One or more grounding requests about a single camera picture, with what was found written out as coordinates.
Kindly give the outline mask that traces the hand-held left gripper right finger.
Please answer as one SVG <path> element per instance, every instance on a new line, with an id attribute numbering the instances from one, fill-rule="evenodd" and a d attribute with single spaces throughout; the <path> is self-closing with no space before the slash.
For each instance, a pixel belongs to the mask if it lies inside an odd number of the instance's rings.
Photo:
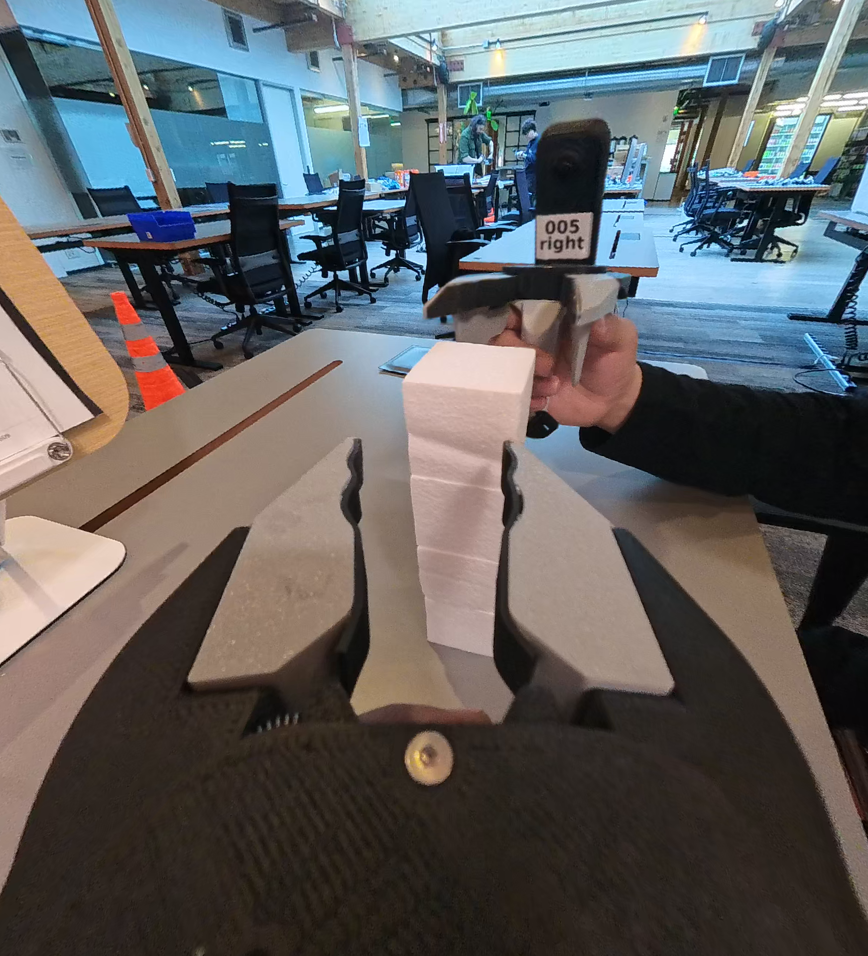
<path id="1" fill-rule="evenodd" d="M 514 699 L 571 719 L 600 691 L 662 700 L 674 678 L 617 529 L 523 445 L 506 442 L 493 660 Z"/>

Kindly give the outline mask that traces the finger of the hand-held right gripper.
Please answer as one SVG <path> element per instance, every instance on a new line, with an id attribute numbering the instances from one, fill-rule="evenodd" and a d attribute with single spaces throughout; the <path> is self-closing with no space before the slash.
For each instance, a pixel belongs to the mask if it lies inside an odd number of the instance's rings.
<path id="1" fill-rule="evenodd" d="M 512 308 L 475 309 L 452 315 L 457 342 L 489 344 L 508 328 Z"/>

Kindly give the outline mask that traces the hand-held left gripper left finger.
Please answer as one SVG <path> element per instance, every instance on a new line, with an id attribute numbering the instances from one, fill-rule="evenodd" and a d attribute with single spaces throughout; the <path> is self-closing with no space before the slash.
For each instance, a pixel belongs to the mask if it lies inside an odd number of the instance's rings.
<path id="1" fill-rule="evenodd" d="M 344 439 L 258 513 L 189 687 L 354 692 L 370 649 L 363 465 L 361 440 Z"/>

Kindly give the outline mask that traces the person's right forearm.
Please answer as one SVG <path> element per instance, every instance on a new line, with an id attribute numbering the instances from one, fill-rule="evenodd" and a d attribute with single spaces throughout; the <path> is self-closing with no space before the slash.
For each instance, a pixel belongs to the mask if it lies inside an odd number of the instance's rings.
<path id="1" fill-rule="evenodd" d="M 615 433 L 580 428 L 588 451 L 675 484 L 868 526 L 868 390 L 792 393 L 641 370 Z"/>

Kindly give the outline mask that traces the person's right hand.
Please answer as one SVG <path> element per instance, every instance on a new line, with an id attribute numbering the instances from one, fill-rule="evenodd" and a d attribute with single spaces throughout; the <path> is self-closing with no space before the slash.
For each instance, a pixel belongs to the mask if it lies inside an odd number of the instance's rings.
<path id="1" fill-rule="evenodd" d="M 642 388 L 633 323 L 607 315 L 590 328 L 578 384 L 565 353 L 533 346 L 534 380 L 529 409 L 546 412 L 557 424 L 595 427 L 614 434 L 629 418 Z"/>

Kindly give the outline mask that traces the grey flat pouch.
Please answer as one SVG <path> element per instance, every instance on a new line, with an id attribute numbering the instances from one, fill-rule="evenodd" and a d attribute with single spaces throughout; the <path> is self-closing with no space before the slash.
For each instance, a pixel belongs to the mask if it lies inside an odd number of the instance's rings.
<path id="1" fill-rule="evenodd" d="M 432 345 L 411 345 L 381 363 L 378 371 L 385 375 L 407 376 L 432 348 Z"/>

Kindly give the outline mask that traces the wood-edged background desk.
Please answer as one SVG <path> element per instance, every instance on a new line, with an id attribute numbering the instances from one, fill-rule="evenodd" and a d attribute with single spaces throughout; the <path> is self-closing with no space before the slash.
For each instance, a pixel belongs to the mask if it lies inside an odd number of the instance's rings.
<path id="1" fill-rule="evenodd" d="M 607 270 L 631 275 L 630 295 L 640 278 L 658 274 L 655 237 L 644 225 L 643 199 L 607 198 L 604 201 L 595 263 Z M 499 272 L 508 267 L 531 266 L 535 253 L 535 223 L 510 233 L 465 256 L 461 272 Z"/>

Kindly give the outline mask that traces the wooden top background desk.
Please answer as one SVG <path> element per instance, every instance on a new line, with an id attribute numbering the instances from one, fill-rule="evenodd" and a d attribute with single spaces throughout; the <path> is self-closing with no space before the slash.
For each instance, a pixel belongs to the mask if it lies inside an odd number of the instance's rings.
<path id="1" fill-rule="evenodd" d="M 743 176 L 714 179 L 712 185 L 727 193 L 732 210 L 739 217 L 727 234 L 732 262 L 791 261 L 799 245 L 781 231 L 803 226 L 810 217 L 814 200 L 825 197 L 830 185 L 813 179 L 759 179 Z"/>
<path id="2" fill-rule="evenodd" d="M 162 352 L 166 362 L 191 369 L 192 373 L 185 373 L 183 380 L 198 382 L 199 371 L 220 371 L 222 365 L 194 357 L 191 343 L 181 327 L 175 305 L 163 286 L 157 268 L 189 252 L 227 246 L 231 239 L 231 227 L 225 205 L 199 207 L 192 209 L 192 213 L 194 235 L 165 241 L 139 237 L 133 231 L 127 215 L 102 217 L 51 228 L 27 227 L 25 233 L 41 253 L 62 251 L 71 247 L 94 248 L 111 253 L 125 275 L 131 266 L 136 266 L 140 280 L 147 286 L 154 284 L 150 296 L 172 341 L 171 348 Z"/>

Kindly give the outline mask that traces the white wooden document stand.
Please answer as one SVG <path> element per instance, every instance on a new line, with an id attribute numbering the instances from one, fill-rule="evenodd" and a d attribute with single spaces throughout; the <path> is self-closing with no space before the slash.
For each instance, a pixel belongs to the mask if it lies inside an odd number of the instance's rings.
<path id="1" fill-rule="evenodd" d="M 66 437 L 73 455 L 0 498 L 0 667 L 110 578 L 123 544 L 37 516 L 7 516 L 10 496 L 104 448 L 126 422 L 121 370 L 0 197 L 0 287 L 102 410 Z"/>

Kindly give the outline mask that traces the orange traffic cone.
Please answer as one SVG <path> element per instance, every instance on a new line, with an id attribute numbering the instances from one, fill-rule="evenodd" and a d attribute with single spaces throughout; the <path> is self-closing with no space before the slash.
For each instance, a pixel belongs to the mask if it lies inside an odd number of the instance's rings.
<path id="1" fill-rule="evenodd" d="M 146 411 L 161 407 L 185 393 L 185 386 L 167 364 L 153 336 L 126 293 L 110 295 L 126 343 L 133 373 Z"/>

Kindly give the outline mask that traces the blue storage bin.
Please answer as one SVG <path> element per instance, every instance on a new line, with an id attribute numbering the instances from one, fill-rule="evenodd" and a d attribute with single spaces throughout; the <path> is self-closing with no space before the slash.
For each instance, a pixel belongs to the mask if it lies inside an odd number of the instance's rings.
<path id="1" fill-rule="evenodd" d="M 194 218 L 185 209 L 141 210 L 126 216 L 139 242 L 173 243 L 197 235 Z"/>

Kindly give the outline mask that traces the printed instruction sheet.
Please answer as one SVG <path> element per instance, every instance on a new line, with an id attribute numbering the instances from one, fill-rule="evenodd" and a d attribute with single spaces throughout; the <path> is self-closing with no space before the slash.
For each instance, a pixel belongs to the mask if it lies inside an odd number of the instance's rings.
<path id="1" fill-rule="evenodd" d="M 69 460 L 67 432 L 101 413 L 0 287 L 0 498 Z"/>

